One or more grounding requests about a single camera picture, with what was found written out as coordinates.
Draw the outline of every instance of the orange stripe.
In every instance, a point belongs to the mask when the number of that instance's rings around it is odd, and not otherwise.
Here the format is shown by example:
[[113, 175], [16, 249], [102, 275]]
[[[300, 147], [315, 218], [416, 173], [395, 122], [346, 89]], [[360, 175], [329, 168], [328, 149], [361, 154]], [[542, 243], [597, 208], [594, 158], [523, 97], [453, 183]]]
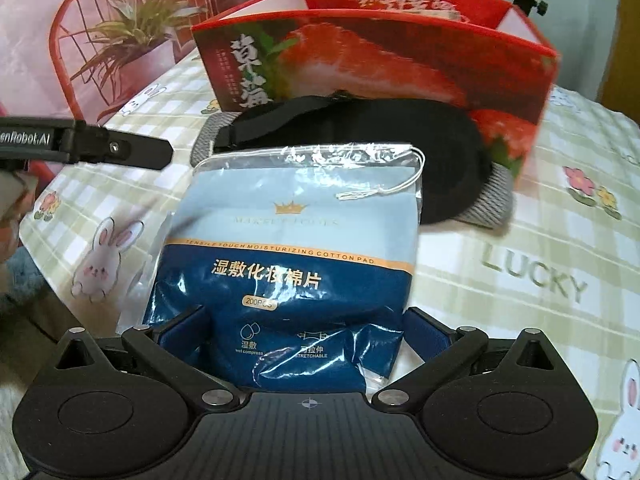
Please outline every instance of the orange stripe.
[[209, 242], [206, 240], [196, 240], [195, 238], [171, 238], [166, 241], [166, 245], [198, 245], [203, 247], [218, 247], [222, 249], [248, 249], [253, 251], [268, 251], [270, 253], [302, 254], [304, 256], [314, 256], [316, 258], [326, 258], [328, 260], [338, 260], [340, 262], [354, 262], [357, 264], [384, 267], [385, 269], [404, 270], [404, 272], [408, 272], [409, 274], [414, 273], [414, 266], [406, 262], [394, 262], [391, 260], [383, 260], [382, 258], [372, 258], [371, 256], [364, 256], [362, 254], [341, 253], [339, 251], [297, 247], [293, 245]]

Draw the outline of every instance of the cotton pad package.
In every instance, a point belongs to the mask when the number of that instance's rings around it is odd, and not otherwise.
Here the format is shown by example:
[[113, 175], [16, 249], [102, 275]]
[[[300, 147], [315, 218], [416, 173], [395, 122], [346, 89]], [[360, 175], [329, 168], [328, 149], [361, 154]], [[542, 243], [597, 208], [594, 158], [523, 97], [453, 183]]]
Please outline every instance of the cotton pad package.
[[237, 386], [383, 387], [402, 339], [423, 165], [407, 144], [207, 158], [172, 220], [144, 323], [201, 306], [207, 343], [180, 357]]

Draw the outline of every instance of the checkered tablecloth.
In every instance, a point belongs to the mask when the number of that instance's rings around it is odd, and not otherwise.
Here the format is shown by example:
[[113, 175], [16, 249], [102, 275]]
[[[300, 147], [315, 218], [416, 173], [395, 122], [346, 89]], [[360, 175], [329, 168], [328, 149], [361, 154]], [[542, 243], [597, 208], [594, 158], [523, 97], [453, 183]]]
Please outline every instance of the checkered tablecloth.
[[[148, 264], [167, 212], [191, 179], [190, 149], [214, 95], [195, 55], [163, 75], [153, 97], [112, 118], [115, 129], [171, 141], [162, 172], [78, 164], [50, 184], [21, 225], [21, 236], [49, 284], [95, 335], [124, 326], [144, 305], [126, 293]], [[410, 304], [449, 326], [475, 325], [496, 338], [541, 328], [591, 399], [598, 446], [620, 411], [625, 364], [640, 358], [640, 131], [625, 116], [556, 88], [538, 143], [516, 186], [513, 221], [491, 232], [455, 221], [422, 229]], [[76, 269], [98, 225], [144, 224], [122, 252], [113, 289], [101, 301], [72, 294]], [[419, 359], [402, 348], [395, 374]], [[640, 428], [636, 429], [640, 444]]]

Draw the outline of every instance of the wooden door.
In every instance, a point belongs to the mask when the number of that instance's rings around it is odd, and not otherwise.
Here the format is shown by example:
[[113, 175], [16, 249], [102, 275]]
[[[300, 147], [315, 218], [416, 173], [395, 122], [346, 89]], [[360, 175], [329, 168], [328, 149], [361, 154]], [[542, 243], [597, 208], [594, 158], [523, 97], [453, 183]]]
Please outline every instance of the wooden door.
[[616, 29], [600, 102], [640, 123], [640, 0], [620, 0]]

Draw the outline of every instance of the black strap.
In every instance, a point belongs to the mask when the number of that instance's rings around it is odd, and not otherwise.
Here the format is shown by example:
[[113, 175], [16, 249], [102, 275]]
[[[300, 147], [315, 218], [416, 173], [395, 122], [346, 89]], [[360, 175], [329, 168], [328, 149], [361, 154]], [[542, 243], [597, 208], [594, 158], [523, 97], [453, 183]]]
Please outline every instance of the black strap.
[[351, 99], [345, 94], [335, 93], [328, 97], [315, 95], [298, 97], [278, 104], [276, 107], [268, 105], [267, 108], [270, 110], [263, 114], [257, 114], [251, 118], [244, 118], [243, 114], [229, 126], [220, 128], [216, 137], [216, 147], [232, 148], [244, 142], [258, 139], [275, 132], [296, 117]]

